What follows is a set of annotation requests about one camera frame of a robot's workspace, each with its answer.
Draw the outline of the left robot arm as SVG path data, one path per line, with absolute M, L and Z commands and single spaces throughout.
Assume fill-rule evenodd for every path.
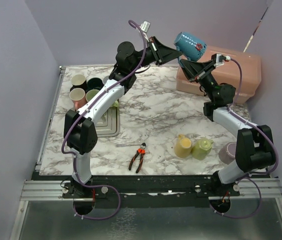
M 160 66 L 182 54 L 178 49 L 163 45 L 154 36 L 144 40 L 143 47 L 143 50 L 136 51 L 131 42 L 122 42 L 117 48 L 116 64 L 104 87 L 87 104 L 76 111 L 69 110 L 65 115 L 61 151 L 73 156 L 74 191 L 82 198 L 91 193 L 88 182 L 92 177 L 90 154 L 98 140 L 97 122 L 132 88 L 139 68 L 151 63 Z

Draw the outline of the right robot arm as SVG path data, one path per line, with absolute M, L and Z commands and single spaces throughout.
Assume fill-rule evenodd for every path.
M 199 83 L 209 98 L 204 103 L 204 115 L 228 130 L 237 140 L 235 160 L 213 174 L 215 180 L 210 183 L 210 189 L 217 196 L 228 190 L 228 184 L 248 174 L 258 175 L 260 169 L 276 169 L 279 162 L 271 128 L 267 125 L 256 125 L 231 110 L 236 88 L 227 83 L 218 84 L 212 76 L 212 71 L 225 61 L 224 56 L 214 56 L 208 62 L 187 59 L 179 61 L 187 80 Z

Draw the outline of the yellow mug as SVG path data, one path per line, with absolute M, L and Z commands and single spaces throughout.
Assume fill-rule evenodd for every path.
M 174 146 L 174 153 L 177 157 L 184 159 L 191 154 L 192 141 L 183 134 L 178 135 L 177 142 Z

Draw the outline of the pink and blue mug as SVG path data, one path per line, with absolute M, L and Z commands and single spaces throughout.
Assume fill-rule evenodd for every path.
M 77 111 L 79 108 L 83 107 L 86 101 L 86 93 L 84 89 L 81 88 L 74 88 L 70 91 L 69 97 L 74 104 L 74 110 Z

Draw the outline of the lime green faceted mug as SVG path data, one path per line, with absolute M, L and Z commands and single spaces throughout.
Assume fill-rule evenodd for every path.
M 201 138 L 196 141 L 191 150 L 191 155 L 197 160 L 204 160 L 211 152 L 214 141 L 208 138 Z

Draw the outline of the sage green mug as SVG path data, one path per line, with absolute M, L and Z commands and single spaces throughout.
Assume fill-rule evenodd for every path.
M 90 100 L 92 100 L 97 94 L 99 93 L 99 90 L 97 89 L 92 89 L 90 91 L 88 91 L 85 95 L 85 99 L 87 102 L 89 102 Z

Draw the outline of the blue dotted mug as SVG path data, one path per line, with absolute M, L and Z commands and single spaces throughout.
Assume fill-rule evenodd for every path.
M 174 45 L 188 60 L 194 62 L 197 62 L 207 49 L 204 41 L 184 31 L 176 36 Z

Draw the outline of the light green mug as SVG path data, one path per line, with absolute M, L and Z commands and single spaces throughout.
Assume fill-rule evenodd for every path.
M 112 104 L 112 107 L 113 108 L 118 108 L 119 107 L 119 101 L 115 101 L 113 104 Z

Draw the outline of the dark teal mug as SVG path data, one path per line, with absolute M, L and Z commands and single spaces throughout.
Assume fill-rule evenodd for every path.
M 100 79 L 98 77 L 90 78 L 87 81 L 87 91 L 100 90 L 100 89 L 103 88 L 103 86 L 104 86 L 104 83 L 103 83 L 102 79 Z

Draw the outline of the black mug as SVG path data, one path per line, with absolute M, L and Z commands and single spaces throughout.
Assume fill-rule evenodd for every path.
M 86 77 L 83 74 L 76 74 L 71 78 L 71 84 L 72 87 L 70 88 L 70 91 L 73 89 L 83 89 L 84 91 L 87 91 L 87 81 Z

